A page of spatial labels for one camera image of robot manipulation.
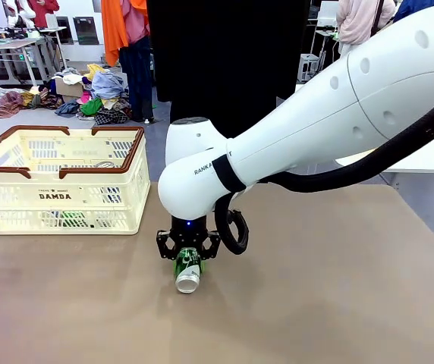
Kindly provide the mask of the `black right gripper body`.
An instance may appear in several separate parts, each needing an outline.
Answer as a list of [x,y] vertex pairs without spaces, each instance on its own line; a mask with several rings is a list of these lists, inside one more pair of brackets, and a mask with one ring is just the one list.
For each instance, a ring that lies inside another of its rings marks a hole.
[[208,236],[206,216],[195,220],[171,217],[169,237],[174,242],[177,251],[183,248],[195,248],[197,251],[202,251],[203,243]]

